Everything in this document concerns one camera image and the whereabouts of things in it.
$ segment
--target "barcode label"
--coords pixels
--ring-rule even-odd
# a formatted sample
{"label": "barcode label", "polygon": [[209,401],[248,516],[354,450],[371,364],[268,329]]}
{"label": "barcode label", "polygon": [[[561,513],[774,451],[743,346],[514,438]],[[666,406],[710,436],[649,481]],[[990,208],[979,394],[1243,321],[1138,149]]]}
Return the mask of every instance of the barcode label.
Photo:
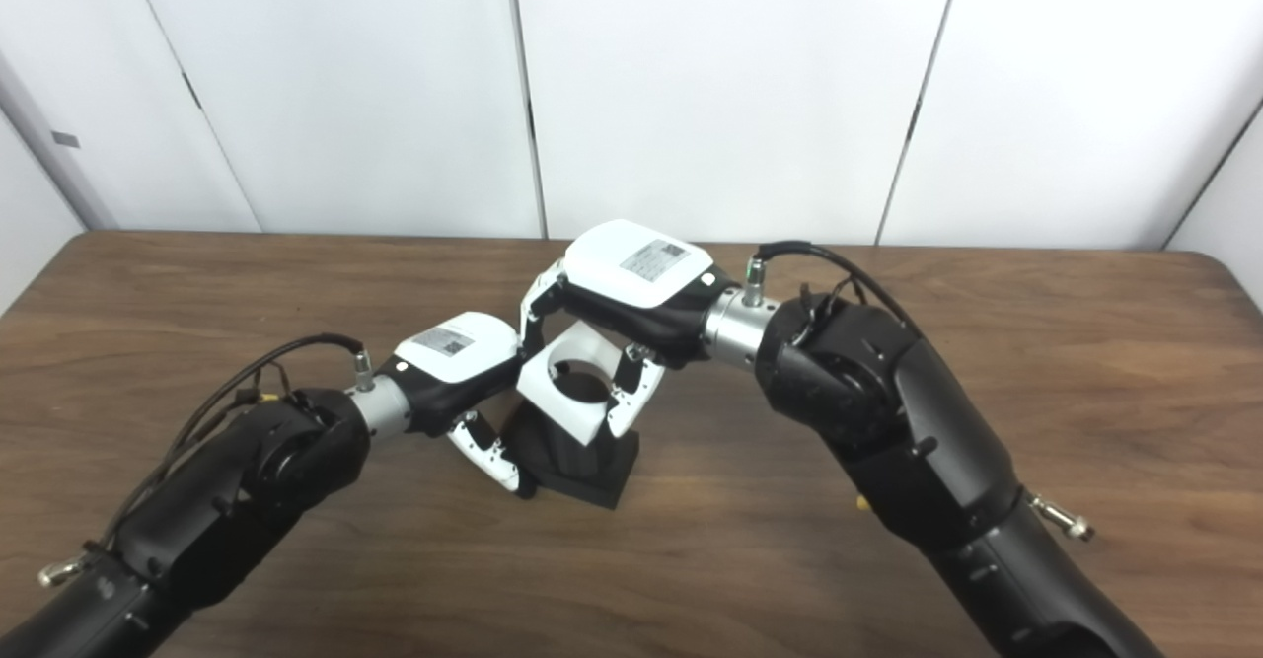
{"label": "barcode label", "polygon": [[640,250],[637,250],[635,254],[632,254],[626,261],[620,264],[620,268],[626,268],[633,274],[653,283],[686,258],[688,258],[688,250],[685,250],[681,245],[655,239],[645,244]]}
{"label": "barcode label", "polygon": [[455,357],[461,350],[474,345],[472,338],[447,328],[429,328],[412,340],[447,357]]}

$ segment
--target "black stand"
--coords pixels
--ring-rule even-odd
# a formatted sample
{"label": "black stand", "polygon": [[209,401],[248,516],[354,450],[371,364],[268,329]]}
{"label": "black stand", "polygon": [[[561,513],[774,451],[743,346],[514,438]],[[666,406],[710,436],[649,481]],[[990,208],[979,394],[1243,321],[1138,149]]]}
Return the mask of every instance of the black stand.
{"label": "black stand", "polygon": [[[560,375],[556,384],[578,402],[604,402],[610,394],[605,383],[585,371]],[[609,424],[601,424],[592,442],[584,446],[529,402],[510,416],[500,440],[504,457],[532,474],[541,486],[610,510],[618,506],[640,452],[640,434],[629,431],[614,438]]]}

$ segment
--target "white wall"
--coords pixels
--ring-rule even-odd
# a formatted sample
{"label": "white wall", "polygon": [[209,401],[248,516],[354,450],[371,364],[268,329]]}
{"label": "white wall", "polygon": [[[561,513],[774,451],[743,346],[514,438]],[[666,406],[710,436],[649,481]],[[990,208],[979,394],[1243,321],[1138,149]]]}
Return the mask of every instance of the white wall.
{"label": "white wall", "polygon": [[1157,248],[1263,97],[1263,0],[954,0],[883,244]]}
{"label": "white wall", "polygon": [[265,231],[539,236],[509,0],[152,0]]}
{"label": "white wall", "polygon": [[543,217],[512,0],[152,1],[0,0],[91,226],[1157,248],[1263,97],[1263,0],[954,0],[927,82],[946,0],[520,0]]}
{"label": "white wall", "polygon": [[1263,307],[1263,117],[1255,115],[1170,248],[1218,258]]}
{"label": "white wall", "polygon": [[0,0],[0,106],[92,226],[258,231],[145,0]]}
{"label": "white wall", "polygon": [[870,244],[946,0],[520,0],[552,236]]}
{"label": "white wall", "polygon": [[0,114],[0,313],[83,227]]}

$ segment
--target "metal fitting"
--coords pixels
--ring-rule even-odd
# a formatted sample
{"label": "metal fitting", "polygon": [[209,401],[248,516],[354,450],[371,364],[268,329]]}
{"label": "metal fitting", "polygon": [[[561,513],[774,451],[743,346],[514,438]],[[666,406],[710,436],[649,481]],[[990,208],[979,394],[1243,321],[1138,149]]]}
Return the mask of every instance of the metal fitting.
{"label": "metal fitting", "polygon": [[355,389],[356,392],[373,392],[376,383],[373,380],[373,360],[368,350],[355,354]]}
{"label": "metal fitting", "polygon": [[763,259],[751,256],[745,266],[745,294],[741,304],[746,308],[763,306],[763,279],[768,275],[768,264]]}
{"label": "metal fitting", "polygon": [[37,577],[39,578],[39,586],[44,589],[53,589],[54,586],[62,586],[82,573],[83,556],[80,554],[73,559],[54,562],[43,570],[39,570],[39,575],[37,575]]}
{"label": "metal fitting", "polygon": [[1092,537],[1096,535],[1096,530],[1087,523],[1087,518],[1082,515],[1074,514],[1033,493],[1027,494],[1027,501],[1032,510],[1038,513],[1041,518],[1061,528],[1061,532],[1070,539],[1091,542]]}

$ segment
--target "wood grain surface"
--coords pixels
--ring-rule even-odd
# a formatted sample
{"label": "wood grain surface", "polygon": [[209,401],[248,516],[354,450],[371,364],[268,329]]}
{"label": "wood grain surface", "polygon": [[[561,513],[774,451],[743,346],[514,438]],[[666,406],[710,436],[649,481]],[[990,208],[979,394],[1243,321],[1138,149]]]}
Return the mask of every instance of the wood grain surface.
{"label": "wood grain surface", "polygon": [[[517,321],[561,242],[96,232],[0,318],[0,630],[244,362],[344,331],[383,359]],[[740,272],[748,245],[712,245]],[[1172,658],[1263,654],[1263,322],[1191,254],[842,249],[919,321],[1018,464],[1089,515],[1071,554]],[[782,264],[770,293],[836,274]],[[298,384],[346,386],[304,351]],[[174,657],[921,657],[989,652],[825,447],[717,365],[668,375],[616,511],[503,491],[398,438]]]}

